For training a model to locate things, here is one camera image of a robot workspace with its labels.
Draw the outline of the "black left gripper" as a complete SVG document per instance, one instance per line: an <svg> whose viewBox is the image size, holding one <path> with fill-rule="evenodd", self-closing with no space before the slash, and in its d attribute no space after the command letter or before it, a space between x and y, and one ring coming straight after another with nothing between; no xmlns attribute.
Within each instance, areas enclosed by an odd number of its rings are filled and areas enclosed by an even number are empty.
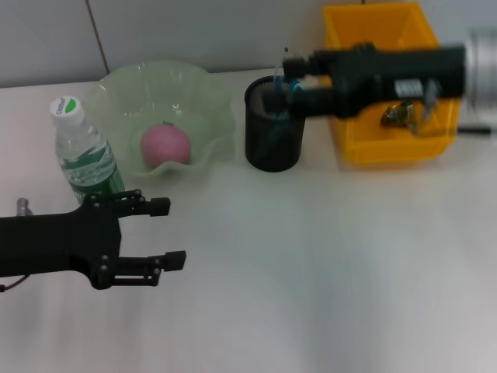
<svg viewBox="0 0 497 373"><path fill-rule="evenodd" d="M168 197L147 200L139 189L113 194L90 194L68 213L1 219L1 276L21 278L34 274L75 271L85 275L97 290L112 286L158 285L162 272L180 271L185 251L160 256L120 257L119 218L168 216Z"/></svg>

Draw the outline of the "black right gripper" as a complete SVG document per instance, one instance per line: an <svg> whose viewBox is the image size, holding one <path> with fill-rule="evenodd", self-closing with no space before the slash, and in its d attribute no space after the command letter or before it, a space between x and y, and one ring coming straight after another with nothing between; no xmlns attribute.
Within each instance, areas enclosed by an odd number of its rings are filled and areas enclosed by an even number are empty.
<svg viewBox="0 0 497 373"><path fill-rule="evenodd" d="M290 95L294 117L355 117L383 102L419 100L425 110L438 99L461 98L465 88L464 47L413 51L380 51L362 45L338 51L319 50L307 58L283 60L286 78L323 76L331 72L332 88L295 89Z"/></svg>

